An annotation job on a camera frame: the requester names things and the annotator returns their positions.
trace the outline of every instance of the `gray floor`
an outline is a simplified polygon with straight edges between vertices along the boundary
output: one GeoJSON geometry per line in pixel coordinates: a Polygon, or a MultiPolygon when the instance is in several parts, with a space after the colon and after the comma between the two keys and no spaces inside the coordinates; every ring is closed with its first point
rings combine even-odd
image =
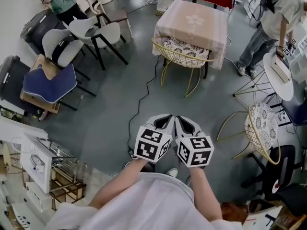
{"type": "MultiPolygon", "coordinates": [[[[144,0],[115,0],[105,6],[107,11],[125,7],[132,11],[141,6],[144,0]]],[[[101,50],[106,71],[102,71],[88,51],[79,63],[79,69],[86,72],[92,80],[83,84],[97,93],[93,98],[75,90],[66,101],[78,106],[74,112],[62,107],[58,115],[50,115],[43,122],[32,120],[32,125],[43,128],[51,139],[69,148],[76,156],[97,169],[115,174],[124,162],[129,160],[127,153],[128,121],[136,113],[138,100],[146,94],[146,82],[154,76],[157,57],[152,55],[151,38],[159,17],[154,15],[156,6],[148,5],[129,15],[134,39],[131,40],[127,26],[121,24],[127,43],[119,43],[119,52],[129,62],[125,66],[109,50],[101,50]]],[[[243,6],[237,5],[231,14],[228,35],[232,39],[226,57],[237,61],[253,34],[248,25],[248,17],[243,6]]],[[[131,123],[131,141],[134,146],[139,126],[151,116],[171,113],[183,115],[196,121],[203,131],[215,141],[220,126],[226,118],[237,111],[244,111],[244,106],[233,97],[233,93],[249,81],[240,77],[235,66],[224,60],[221,70],[210,68],[208,78],[202,80],[196,91],[185,98],[185,90],[189,81],[190,70],[172,65],[167,73],[165,86],[160,86],[163,59],[157,66],[157,78],[150,83],[150,95],[142,101],[140,114],[131,123]]],[[[266,96],[260,93],[258,101],[266,96]]],[[[251,104],[252,98],[246,97],[251,104]]],[[[224,129],[223,135],[231,135],[243,129],[246,116],[238,116],[224,129]]],[[[295,134],[286,132],[285,127],[279,128],[280,144],[294,144],[299,151],[298,139],[295,134]]],[[[232,160],[247,144],[245,135],[214,142],[215,151],[205,171],[208,180],[220,202],[243,201],[251,199],[256,187],[242,189],[243,180],[257,174],[256,163],[249,158],[232,160]]],[[[171,167],[178,167],[173,151],[169,151],[157,164],[158,172],[165,172],[171,167]]],[[[185,181],[189,171],[184,166],[179,168],[178,178],[185,181]]]]}

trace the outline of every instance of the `sneaker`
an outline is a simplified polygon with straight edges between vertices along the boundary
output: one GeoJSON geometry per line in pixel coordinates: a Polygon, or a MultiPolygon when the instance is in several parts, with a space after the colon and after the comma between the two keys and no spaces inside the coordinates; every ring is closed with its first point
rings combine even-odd
{"type": "Polygon", "coordinates": [[[156,10],[155,15],[156,16],[162,16],[165,11],[156,10]]]}
{"type": "Polygon", "coordinates": [[[245,68],[244,67],[239,67],[238,72],[241,76],[245,75],[245,68]]]}
{"type": "Polygon", "coordinates": [[[255,79],[257,77],[257,72],[255,70],[250,70],[250,76],[252,77],[252,79],[255,79]]]}
{"type": "Polygon", "coordinates": [[[166,172],[167,175],[170,175],[171,177],[176,178],[178,175],[178,170],[176,168],[170,169],[168,172],[166,172]]]}

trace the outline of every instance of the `beige tablecloth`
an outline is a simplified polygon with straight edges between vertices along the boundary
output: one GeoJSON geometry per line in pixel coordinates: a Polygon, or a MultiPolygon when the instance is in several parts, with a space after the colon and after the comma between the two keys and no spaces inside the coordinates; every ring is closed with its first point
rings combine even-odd
{"type": "MultiPolygon", "coordinates": [[[[154,36],[169,36],[209,49],[215,61],[209,66],[221,69],[227,44],[227,13],[201,4],[175,0],[159,19],[154,36]]],[[[153,46],[153,54],[160,52],[153,46]]]]}

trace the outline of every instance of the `floral cushion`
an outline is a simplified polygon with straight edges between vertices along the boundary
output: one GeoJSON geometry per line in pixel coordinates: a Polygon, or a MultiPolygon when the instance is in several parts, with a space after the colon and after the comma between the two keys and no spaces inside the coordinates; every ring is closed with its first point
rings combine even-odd
{"type": "MultiPolygon", "coordinates": [[[[162,46],[177,51],[179,53],[185,54],[187,56],[192,56],[200,59],[208,59],[209,51],[207,49],[195,45],[190,45],[178,39],[168,38],[162,44],[162,46]]],[[[166,54],[166,56],[170,58],[173,62],[182,65],[184,67],[200,68],[206,63],[205,61],[202,60],[192,59],[182,56],[180,54],[172,53],[171,51],[165,51],[164,54],[166,54]]]]}
{"type": "MultiPolygon", "coordinates": [[[[266,103],[258,103],[251,108],[250,116],[265,149],[270,149],[277,139],[278,123],[275,113],[266,103]]],[[[251,127],[249,116],[245,126],[251,127]]]]}

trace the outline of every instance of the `white cube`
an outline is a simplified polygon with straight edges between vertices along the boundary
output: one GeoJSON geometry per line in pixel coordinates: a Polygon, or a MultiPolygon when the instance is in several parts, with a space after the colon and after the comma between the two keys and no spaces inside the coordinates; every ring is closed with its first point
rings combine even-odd
{"type": "Polygon", "coordinates": [[[208,165],[213,154],[213,144],[209,136],[176,139],[177,155],[187,167],[208,165]]]}
{"type": "Polygon", "coordinates": [[[136,137],[134,156],[156,163],[167,152],[172,136],[141,126],[136,137]]]}

